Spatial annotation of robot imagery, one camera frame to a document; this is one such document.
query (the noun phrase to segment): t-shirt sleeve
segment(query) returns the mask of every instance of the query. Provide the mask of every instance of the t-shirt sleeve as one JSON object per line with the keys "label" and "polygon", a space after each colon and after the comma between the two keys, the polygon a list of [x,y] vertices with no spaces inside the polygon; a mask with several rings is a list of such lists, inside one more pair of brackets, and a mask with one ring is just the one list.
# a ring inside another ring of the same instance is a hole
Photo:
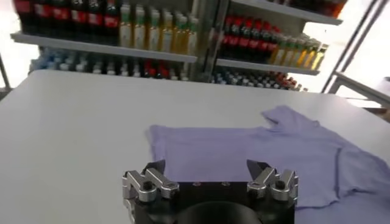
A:
{"label": "t-shirt sleeve", "polygon": [[283,130],[303,131],[320,126],[318,121],[312,121],[287,106],[275,107],[274,109],[262,112],[262,115],[269,120],[275,128]]}
{"label": "t-shirt sleeve", "polygon": [[339,156],[339,196],[369,192],[390,198],[390,169],[382,159],[351,145]]}

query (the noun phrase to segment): table surface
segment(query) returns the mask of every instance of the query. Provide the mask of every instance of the table surface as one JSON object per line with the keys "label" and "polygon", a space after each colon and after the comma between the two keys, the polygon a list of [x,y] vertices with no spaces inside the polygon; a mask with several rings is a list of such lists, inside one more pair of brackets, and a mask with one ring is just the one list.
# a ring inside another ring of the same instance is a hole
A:
{"label": "table surface", "polygon": [[268,127],[277,105],[390,162],[390,125],[332,94],[35,71],[0,102],[0,223],[130,223],[121,175],[151,160],[150,125]]}

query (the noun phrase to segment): white shelf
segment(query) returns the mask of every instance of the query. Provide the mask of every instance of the white shelf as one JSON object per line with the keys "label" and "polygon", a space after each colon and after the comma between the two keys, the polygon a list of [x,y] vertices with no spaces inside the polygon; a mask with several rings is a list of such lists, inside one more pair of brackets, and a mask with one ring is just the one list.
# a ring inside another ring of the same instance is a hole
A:
{"label": "white shelf", "polygon": [[158,60],[180,61],[194,63],[197,57],[190,55],[172,54],[159,51],[147,51],[127,47],[117,47],[104,44],[71,41],[64,39],[27,35],[21,32],[11,34],[11,38],[18,43],[36,44],[44,47],[56,47],[75,51],[96,52],[102,54],[125,55],[140,58],[153,58]]}
{"label": "white shelf", "polygon": [[232,0],[232,2],[249,5],[259,9],[265,9],[297,18],[302,18],[308,22],[323,23],[331,25],[340,25],[342,20],[334,19],[329,16],[324,16],[318,13],[308,12],[301,9],[295,9],[285,5],[280,5],[273,2],[267,2],[266,0]]}
{"label": "white shelf", "polygon": [[319,71],[302,69],[302,68],[294,68],[294,67],[286,67],[286,66],[277,66],[277,65],[267,65],[267,64],[259,64],[252,63],[246,61],[235,61],[235,60],[226,60],[226,59],[217,59],[216,65],[225,66],[231,68],[244,68],[244,69],[253,69],[259,71],[274,71],[274,72],[290,72],[290,73],[298,73],[305,75],[317,75]]}

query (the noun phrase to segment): yellow bottle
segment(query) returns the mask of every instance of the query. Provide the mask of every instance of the yellow bottle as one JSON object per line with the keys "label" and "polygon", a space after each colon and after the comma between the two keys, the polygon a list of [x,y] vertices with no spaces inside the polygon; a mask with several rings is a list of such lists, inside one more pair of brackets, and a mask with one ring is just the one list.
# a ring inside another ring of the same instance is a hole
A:
{"label": "yellow bottle", "polygon": [[317,53],[317,56],[316,58],[314,59],[314,63],[311,67],[312,70],[315,70],[317,71],[319,69],[319,67],[321,66],[321,63],[325,57],[325,52],[327,51],[328,49],[328,45],[327,44],[323,44],[321,49],[319,50],[319,52]]}
{"label": "yellow bottle", "polygon": [[196,55],[196,49],[197,49],[197,25],[199,23],[199,20],[196,18],[191,18],[191,27],[190,32],[188,34],[188,41],[187,41],[187,54],[188,55]]}
{"label": "yellow bottle", "polygon": [[286,36],[280,35],[280,41],[277,46],[277,53],[271,56],[271,64],[281,65],[286,52],[287,40],[288,38]]}
{"label": "yellow bottle", "polygon": [[321,43],[319,41],[313,40],[313,47],[311,48],[311,51],[303,64],[304,68],[311,68],[311,66],[313,65],[313,59],[316,58],[316,54],[320,45]]}
{"label": "yellow bottle", "polygon": [[300,56],[302,55],[304,44],[305,44],[305,40],[303,40],[301,38],[297,39],[297,43],[295,44],[294,55],[292,56],[292,59],[290,62],[291,67],[298,67],[298,62],[299,62]]}
{"label": "yellow bottle", "polygon": [[158,21],[160,20],[160,12],[157,10],[152,10],[151,14],[151,26],[149,28],[149,39],[147,45],[149,50],[157,51],[158,50],[158,39],[160,35],[160,28],[158,26]]}
{"label": "yellow bottle", "polygon": [[137,49],[145,48],[145,11],[142,8],[137,8],[135,12],[136,25],[134,28],[134,47]]}
{"label": "yellow bottle", "polygon": [[172,14],[164,14],[164,29],[161,36],[161,51],[170,52],[172,48]]}
{"label": "yellow bottle", "polygon": [[186,25],[187,25],[187,17],[180,17],[179,19],[179,27],[176,30],[176,33],[174,34],[175,38],[173,40],[173,50],[176,54],[182,54],[184,53],[186,49]]}
{"label": "yellow bottle", "polygon": [[295,43],[296,43],[295,38],[290,38],[289,41],[287,41],[286,52],[285,52],[285,55],[283,56],[283,59],[282,59],[282,62],[280,63],[280,65],[290,66],[291,59],[293,58],[293,55],[295,53]]}
{"label": "yellow bottle", "polygon": [[121,26],[119,28],[119,42],[122,47],[132,45],[132,24],[130,21],[130,5],[123,4],[121,7]]}

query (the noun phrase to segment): lavender t-shirt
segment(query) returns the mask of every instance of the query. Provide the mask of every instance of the lavender t-shirt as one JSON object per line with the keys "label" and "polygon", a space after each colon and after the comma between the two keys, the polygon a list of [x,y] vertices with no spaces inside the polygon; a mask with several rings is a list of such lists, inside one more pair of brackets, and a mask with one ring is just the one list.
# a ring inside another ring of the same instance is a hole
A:
{"label": "lavender t-shirt", "polygon": [[246,160],[299,176],[298,208],[327,206],[351,192],[390,197],[385,162],[286,106],[262,112],[272,128],[151,126],[154,160],[174,181],[249,181]]}

